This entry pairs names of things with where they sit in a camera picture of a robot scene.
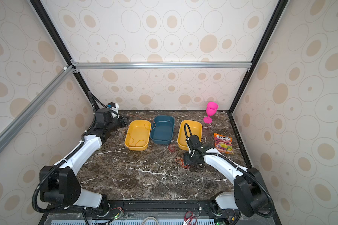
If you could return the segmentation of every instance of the wall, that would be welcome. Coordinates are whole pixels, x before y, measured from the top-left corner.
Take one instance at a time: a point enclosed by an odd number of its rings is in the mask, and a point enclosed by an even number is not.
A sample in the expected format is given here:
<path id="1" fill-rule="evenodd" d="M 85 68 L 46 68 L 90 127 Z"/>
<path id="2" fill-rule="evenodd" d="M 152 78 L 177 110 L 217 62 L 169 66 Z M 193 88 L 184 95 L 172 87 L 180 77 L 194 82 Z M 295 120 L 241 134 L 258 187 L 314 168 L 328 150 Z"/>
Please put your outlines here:
<path id="1" fill-rule="evenodd" d="M 289 3 L 234 117 L 282 224 L 338 225 L 338 1 Z"/>
<path id="2" fill-rule="evenodd" d="M 251 61 L 275 0 L 44 0 L 78 62 Z"/>
<path id="3" fill-rule="evenodd" d="M 195 110 L 215 101 L 228 110 L 246 68 L 81 70 L 104 104 L 120 109 Z"/>
<path id="4" fill-rule="evenodd" d="M 66 64 L 54 46 L 25 0 L 0 1 L 0 132 Z"/>
<path id="5" fill-rule="evenodd" d="M 61 160 L 93 120 L 91 106 L 68 78 L 0 153 L 0 225 L 36 225 L 42 214 L 31 206 L 39 171 Z"/>

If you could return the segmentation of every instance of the blue tray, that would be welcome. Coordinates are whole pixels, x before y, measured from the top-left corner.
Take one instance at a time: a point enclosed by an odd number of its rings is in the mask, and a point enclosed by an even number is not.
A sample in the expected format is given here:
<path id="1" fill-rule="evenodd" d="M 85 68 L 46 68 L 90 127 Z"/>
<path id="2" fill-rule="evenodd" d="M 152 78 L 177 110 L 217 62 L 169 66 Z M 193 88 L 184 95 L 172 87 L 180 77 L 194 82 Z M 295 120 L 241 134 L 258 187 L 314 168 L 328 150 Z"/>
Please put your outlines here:
<path id="1" fill-rule="evenodd" d="M 159 115 L 154 118 L 155 128 L 150 132 L 150 139 L 155 144 L 170 144 L 174 133 L 174 118 Z"/>

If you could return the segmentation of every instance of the brown marble surface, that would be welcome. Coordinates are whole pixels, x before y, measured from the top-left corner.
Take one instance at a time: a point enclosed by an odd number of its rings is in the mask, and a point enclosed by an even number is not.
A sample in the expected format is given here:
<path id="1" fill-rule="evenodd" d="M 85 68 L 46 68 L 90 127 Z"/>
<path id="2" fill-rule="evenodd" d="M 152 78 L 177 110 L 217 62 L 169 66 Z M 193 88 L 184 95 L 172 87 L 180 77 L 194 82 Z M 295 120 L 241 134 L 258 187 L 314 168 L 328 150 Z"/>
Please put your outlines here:
<path id="1" fill-rule="evenodd" d="M 214 146 L 214 133 L 233 138 L 234 155 L 227 155 L 234 162 L 245 166 L 243 156 L 226 112 L 217 112 L 213 122 L 206 124 L 206 112 L 181 111 L 119 111 L 121 115 L 138 115 L 154 118 L 157 115 L 171 115 L 175 118 L 171 153 L 165 145 L 149 140 L 145 151 L 131 151 L 124 145 L 128 127 L 113 132 L 104 145 L 83 165 L 77 178 L 83 189 L 106 194 L 109 200 L 125 199 L 209 199 L 220 191 L 232 191 L 233 185 L 212 166 L 182 168 L 176 157 L 185 152 L 177 144 L 180 123 L 185 119 L 195 120 L 203 125 L 202 143 Z M 140 119 L 129 116 L 129 122 Z"/>

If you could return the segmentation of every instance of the yellow tray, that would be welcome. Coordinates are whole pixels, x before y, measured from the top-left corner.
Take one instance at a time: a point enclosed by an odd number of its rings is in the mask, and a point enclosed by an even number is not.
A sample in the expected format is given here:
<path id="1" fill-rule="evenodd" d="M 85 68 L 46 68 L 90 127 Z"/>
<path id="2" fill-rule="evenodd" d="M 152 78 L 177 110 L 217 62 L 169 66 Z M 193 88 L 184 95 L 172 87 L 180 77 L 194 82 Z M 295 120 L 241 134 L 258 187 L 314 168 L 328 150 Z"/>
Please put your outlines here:
<path id="1" fill-rule="evenodd" d="M 126 133 L 125 146 L 129 150 L 144 151 L 148 148 L 151 123 L 148 120 L 134 120 Z"/>
<path id="2" fill-rule="evenodd" d="M 177 140 L 178 145 L 180 149 L 188 151 L 189 150 L 188 145 L 185 142 L 186 137 L 184 133 L 184 124 L 189 125 L 192 135 L 194 134 L 198 135 L 199 141 L 201 141 L 201 130 L 203 126 L 198 121 L 193 121 L 193 120 L 183 120 L 182 123 L 180 124 L 179 135 L 178 135 L 178 140 Z"/>

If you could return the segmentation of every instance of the pink wine glass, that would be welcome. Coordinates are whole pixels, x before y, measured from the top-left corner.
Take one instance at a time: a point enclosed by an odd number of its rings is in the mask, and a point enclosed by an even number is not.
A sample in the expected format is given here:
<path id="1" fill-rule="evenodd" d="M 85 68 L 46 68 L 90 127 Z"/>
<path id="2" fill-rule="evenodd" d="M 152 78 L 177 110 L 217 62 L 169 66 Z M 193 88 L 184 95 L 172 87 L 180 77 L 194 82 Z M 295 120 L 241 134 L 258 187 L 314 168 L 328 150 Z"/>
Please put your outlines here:
<path id="1" fill-rule="evenodd" d="M 204 117 L 204 122 L 207 123 L 207 124 L 211 124 L 212 123 L 212 118 L 210 118 L 210 116 L 214 115 L 216 113 L 218 109 L 218 104 L 216 104 L 215 102 L 208 102 L 208 105 L 207 105 L 207 115 L 206 117 Z"/>

